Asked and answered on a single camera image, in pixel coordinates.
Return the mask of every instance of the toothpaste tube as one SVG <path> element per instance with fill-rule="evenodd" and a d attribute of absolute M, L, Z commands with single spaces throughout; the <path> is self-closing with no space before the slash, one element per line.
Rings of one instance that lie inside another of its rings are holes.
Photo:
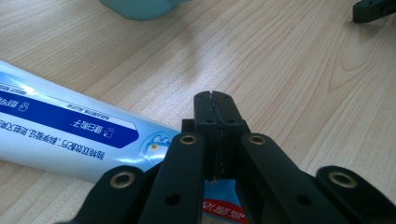
<path fill-rule="evenodd" d="M 147 171 L 178 133 L 0 61 L 0 160 L 96 182 L 121 165 Z M 205 188 L 204 212 L 245 222 L 232 180 Z"/>

